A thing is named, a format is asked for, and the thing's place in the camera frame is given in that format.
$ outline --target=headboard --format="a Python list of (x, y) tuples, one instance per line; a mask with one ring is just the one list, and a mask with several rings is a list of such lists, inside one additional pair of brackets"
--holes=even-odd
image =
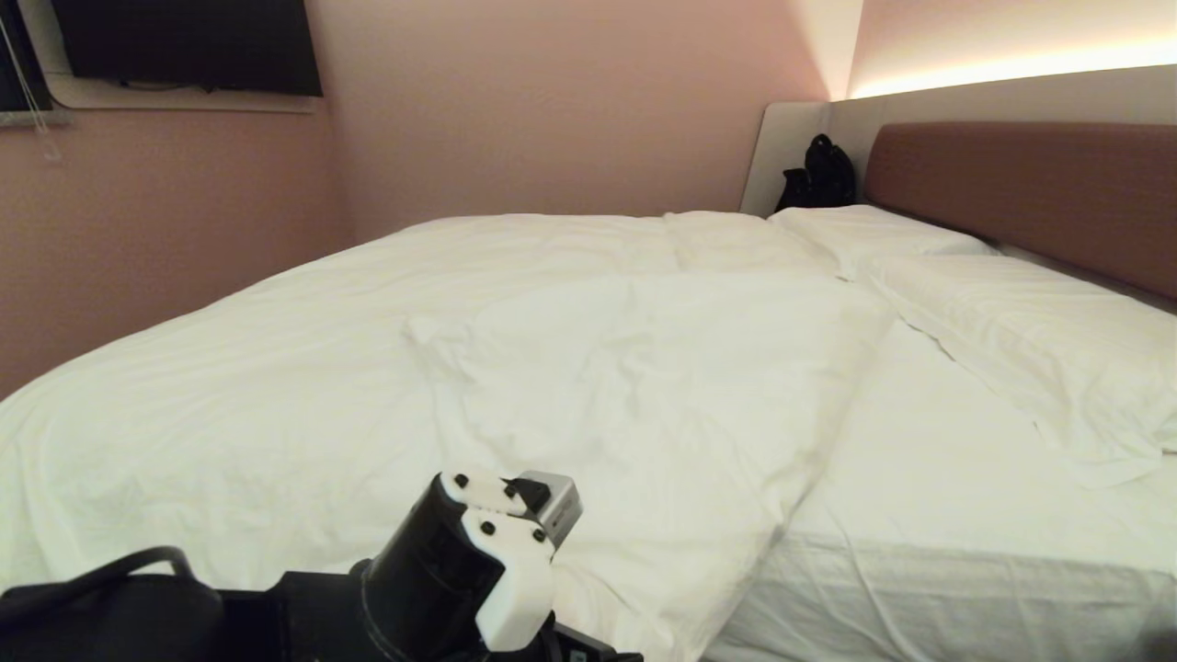
[(865, 194), (1177, 299), (1177, 126), (887, 125)]

